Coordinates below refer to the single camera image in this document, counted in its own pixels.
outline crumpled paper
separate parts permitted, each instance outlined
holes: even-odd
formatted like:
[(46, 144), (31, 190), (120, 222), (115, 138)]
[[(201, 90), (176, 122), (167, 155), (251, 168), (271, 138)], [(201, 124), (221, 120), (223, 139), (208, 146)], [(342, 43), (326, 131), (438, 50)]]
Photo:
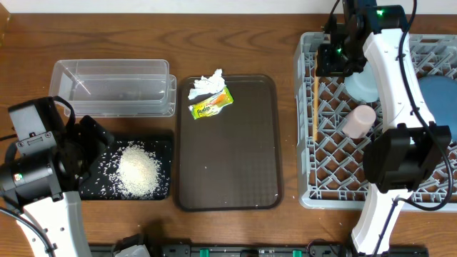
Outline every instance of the crumpled paper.
[(222, 69), (217, 69), (209, 78), (202, 76), (200, 80), (195, 80), (194, 86), (195, 88), (189, 92), (189, 100), (204, 94), (216, 94), (222, 91), (226, 86), (226, 82), (222, 78)]

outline dish rack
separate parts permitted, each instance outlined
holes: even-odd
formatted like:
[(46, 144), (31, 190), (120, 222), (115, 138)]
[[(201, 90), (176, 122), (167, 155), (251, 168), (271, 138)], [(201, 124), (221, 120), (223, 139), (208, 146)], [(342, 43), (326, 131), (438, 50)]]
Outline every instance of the dish rack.
[[(442, 75), (457, 80), (457, 36), (410, 35), (411, 58), (418, 78)], [(328, 38), (323, 33), (308, 32), (301, 36), (294, 56), (294, 83), (297, 105), (298, 192), (305, 208), (362, 209), (368, 195), (368, 181), (363, 175), (363, 150), (372, 138), (381, 135), (382, 109), (379, 101), (368, 104), (377, 119), (366, 136), (353, 140), (341, 131), (345, 116), (360, 104), (345, 90), (344, 78), (321, 77), (318, 97), (318, 140), (312, 136), (314, 59), (320, 44)], [(448, 147), (449, 159), (457, 168), (457, 144)], [(435, 206), (447, 190), (444, 163), (413, 193), (412, 199), (424, 206)], [(453, 202), (441, 211), (457, 211), (457, 193)], [(404, 211), (418, 211), (405, 204)]]

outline wooden table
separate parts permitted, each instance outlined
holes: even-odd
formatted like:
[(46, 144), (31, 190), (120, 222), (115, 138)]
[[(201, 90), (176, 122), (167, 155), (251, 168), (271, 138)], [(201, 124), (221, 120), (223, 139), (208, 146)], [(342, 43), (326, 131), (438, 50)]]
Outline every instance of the wooden table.
[[(265, 74), (276, 82), (284, 200), (270, 211), (185, 213), (172, 200), (86, 201), (90, 243), (114, 243), (138, 232), (157, 241), (306, 245), (315, 238), (343, 242), (359, 211), (308, 210), (298, 203), (293, 53), (302, 33), (319, 31), (327, 15), (14, 14), (0, 48), (0, 135), (12, 123), (7, 107), (48, 95), (62, 59), (166, 59), (179, 81), (224, 73)], [(419, 16), (412, 32), (457, 34), (457, 16)], [(175, 130), (169, 119), (98, 119), (111, 131)], [(9, 142), (0, 143), (0, 156)], [(0, 216), (0, 256), (31, 256), (19, 227)], [(457, 254), (457, 214), (402, 213), (394, 245), (424, 245), (433, 257)]]

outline snack wrapper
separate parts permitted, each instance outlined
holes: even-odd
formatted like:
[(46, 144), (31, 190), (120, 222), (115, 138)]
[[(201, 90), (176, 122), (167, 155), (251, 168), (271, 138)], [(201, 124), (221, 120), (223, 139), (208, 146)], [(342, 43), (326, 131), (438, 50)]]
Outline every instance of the snack wrapper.
[(227, 87), (224, 87), (219, 93), (209, 97), (200, 103), (189, 106), (194, 119), (201, 117), (210, 117), (221, 112), (224, 106), (233, 103), (233, 97)]

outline plastic storage bin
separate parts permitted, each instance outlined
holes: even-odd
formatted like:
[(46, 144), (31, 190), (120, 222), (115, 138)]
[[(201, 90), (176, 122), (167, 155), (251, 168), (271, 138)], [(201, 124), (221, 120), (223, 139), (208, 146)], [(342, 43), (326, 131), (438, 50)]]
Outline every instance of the plastic storage bin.
[(49, 95), (67, 100), (76, 116), (173, 116), (176, 78), (165, 60), (62, 60)]

